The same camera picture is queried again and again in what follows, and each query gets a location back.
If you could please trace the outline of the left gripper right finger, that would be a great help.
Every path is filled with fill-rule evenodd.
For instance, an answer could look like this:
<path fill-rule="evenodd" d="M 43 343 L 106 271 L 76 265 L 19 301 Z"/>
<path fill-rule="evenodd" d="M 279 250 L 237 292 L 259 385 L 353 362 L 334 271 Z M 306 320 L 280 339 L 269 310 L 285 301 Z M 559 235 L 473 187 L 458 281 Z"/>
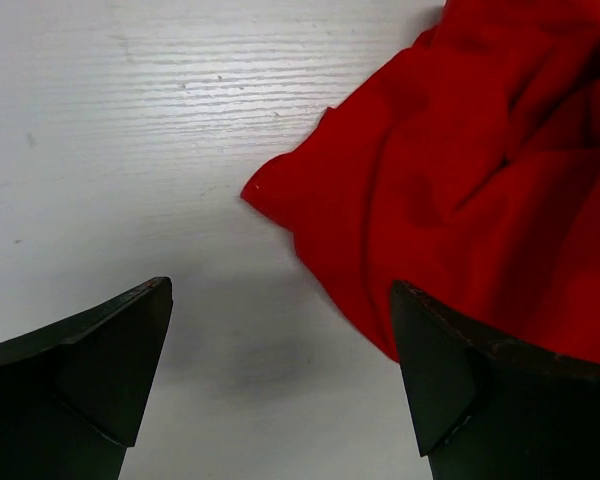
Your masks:
<path fill-rule="evenodd" d="M 391 322 L 436 479 L 600 479 L 600 364 L 531 345 L 403 281 Z"/>

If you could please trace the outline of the red t-shirt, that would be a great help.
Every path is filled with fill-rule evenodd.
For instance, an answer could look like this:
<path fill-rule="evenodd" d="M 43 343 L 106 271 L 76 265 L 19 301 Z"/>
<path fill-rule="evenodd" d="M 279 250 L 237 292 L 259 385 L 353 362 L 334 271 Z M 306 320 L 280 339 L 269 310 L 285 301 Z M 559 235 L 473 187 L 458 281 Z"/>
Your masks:
<path fill-rule="evenodd" d="M 600 1 L 449 1 L 242 199 L 398 356 L 403 280 L 600 363 Z"/>

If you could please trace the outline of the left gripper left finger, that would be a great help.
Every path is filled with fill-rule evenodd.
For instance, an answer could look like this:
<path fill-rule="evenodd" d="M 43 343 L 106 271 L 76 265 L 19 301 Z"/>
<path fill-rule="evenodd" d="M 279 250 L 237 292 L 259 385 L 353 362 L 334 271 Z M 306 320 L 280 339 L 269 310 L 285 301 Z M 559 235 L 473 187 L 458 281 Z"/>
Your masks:
<path fill-rule="evenodd" d="M 0 480 L 116 479 L 135 446 L 173 308 L 156 277 L 0 343 Z"/>

